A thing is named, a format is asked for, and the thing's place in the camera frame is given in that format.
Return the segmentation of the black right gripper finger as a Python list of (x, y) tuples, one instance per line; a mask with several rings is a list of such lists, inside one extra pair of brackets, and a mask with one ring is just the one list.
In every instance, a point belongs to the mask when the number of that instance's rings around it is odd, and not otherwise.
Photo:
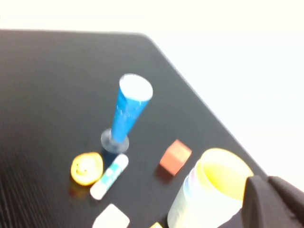
[(247, 179), (242, 206), (245, 228), (302, 228), (304, 192), (280, 177)]

